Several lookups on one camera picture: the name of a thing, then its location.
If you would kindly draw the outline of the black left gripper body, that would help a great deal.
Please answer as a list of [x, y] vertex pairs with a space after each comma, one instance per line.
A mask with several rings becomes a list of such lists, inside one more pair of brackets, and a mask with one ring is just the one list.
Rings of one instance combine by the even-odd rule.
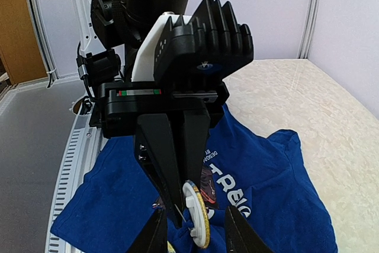
[[101, 84], [89, 120], [90, 127], [102, 130], [107, 139], [136, 133], [137, 118], [144, 114], [167, 114], [179, 119], [185, 111], [205, 111], [210, 127], [222, 118], [229, 97], [225, 83], [209, 91], [166, 92], [153, 82], [112, 82]]

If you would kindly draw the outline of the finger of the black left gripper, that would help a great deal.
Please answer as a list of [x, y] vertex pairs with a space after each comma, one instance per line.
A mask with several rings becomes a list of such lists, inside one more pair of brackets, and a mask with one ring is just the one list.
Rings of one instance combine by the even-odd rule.
[[166, 114], [138, 116], [134, 155], [163, 201], [174, 226], [182, 227], [184, 200], [171, 124]]
[[201, 185], [201, 172], [205, 146], [210, 127], [206, 109], [184, 111], [183, 134], [183, 179]]

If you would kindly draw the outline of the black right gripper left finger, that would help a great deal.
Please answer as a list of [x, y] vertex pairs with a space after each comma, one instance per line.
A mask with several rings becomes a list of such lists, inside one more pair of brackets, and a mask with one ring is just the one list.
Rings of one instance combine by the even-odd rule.
[[166, 211], [155, 210], [127, 253], [167, 253], [167, 227]]

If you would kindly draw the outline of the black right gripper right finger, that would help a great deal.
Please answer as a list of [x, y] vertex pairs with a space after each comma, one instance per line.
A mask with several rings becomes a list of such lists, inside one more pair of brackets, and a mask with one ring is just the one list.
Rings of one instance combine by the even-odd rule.
[[248, 221], [235, 206], [225, 212], [224, 231], [227, 252], [270, 253], [272, 250], [253, 230]]

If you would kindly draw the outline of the sunset painting round brooch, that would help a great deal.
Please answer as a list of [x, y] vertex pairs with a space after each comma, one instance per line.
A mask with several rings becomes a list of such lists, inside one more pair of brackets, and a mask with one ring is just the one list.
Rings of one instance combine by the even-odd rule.
[[189, 230], [193, 242], [201, 249], [210, 244], [210, 224], [204, 200], [200, 190], [191, 180], [186, 180], [182, 187], [185, 205], [191, 216], [193, 227]]

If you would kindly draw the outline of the blue printed t-shirt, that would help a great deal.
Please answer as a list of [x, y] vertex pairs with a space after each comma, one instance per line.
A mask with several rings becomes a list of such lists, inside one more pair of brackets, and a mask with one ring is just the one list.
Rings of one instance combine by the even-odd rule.
[[[338, 251], [331, 217], [304, 167], [293, 130], [260, 137], [226, 110], [210, 131], [201, 195], [210, 221], [208, 252], [226, 252], [229, 206], [274, 252]], [[132, 137], [116, 137], [106, 143], [50, 231], [83, 252], [126, 252], [162, 207], [134, 158]]]

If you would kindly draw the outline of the starry night round brooch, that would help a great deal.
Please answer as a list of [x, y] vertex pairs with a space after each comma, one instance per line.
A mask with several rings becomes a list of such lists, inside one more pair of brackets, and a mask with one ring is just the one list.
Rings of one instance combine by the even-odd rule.
[[169, 241], [167, 241], [167, 253], [175, 253], [175, 249], [173, 246], [170, 244]]

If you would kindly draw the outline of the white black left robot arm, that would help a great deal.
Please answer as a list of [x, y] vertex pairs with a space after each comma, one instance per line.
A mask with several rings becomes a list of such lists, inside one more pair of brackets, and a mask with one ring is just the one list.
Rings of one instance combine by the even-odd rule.
[[199, 185], [210, 130], [229, 97], [225, 77], [253, 58], [246, 25], [220, 0], [83, 3], [76, 62], [105, 138], [130, 136], [135, 159], [182, 226], [182, 186]]

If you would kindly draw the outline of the aluminium corner post right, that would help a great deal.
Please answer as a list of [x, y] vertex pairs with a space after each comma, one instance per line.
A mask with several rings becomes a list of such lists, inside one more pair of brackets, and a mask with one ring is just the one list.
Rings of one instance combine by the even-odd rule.
[[307, 59], [310, 53], [311, 43], [316, 26], [317, 14], [320, 0], [309, 0], [307, 8], [304, 30], [301, 37], [300, 47], [297, 57], [299, 59]]

